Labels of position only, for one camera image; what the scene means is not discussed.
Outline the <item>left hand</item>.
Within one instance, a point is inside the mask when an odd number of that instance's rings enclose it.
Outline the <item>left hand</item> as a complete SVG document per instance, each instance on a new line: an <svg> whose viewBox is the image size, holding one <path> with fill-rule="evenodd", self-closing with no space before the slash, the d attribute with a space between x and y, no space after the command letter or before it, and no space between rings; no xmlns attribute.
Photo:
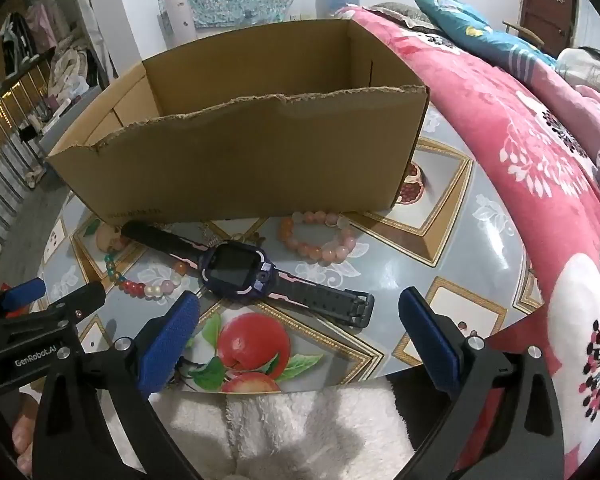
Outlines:
<svg viewBox="0 0 600 480"><path fill-rule="evenodd" d="M20 412L12 427L12 444L17 453L16 464L18 469L27 477L32 474L32 448L33 437L38 416L38 402L33 396L21 393Z"/></svg>

